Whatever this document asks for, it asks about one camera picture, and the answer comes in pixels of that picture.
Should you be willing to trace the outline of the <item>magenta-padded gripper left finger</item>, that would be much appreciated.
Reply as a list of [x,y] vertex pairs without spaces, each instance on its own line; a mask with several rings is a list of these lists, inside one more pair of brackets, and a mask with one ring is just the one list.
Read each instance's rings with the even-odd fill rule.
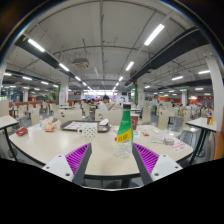
[[92,145],[87,143],[67,155],[58,154],[43,167],[43,170],[81,185],[91,154]]

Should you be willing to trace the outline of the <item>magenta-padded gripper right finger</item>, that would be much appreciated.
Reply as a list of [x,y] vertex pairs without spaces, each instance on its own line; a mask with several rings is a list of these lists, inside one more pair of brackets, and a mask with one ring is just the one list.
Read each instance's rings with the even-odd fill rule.
[[167,154],[158,155],[150,149],[134,143],[132,153],[135,157],[143,184],[147,185],[182,169]]

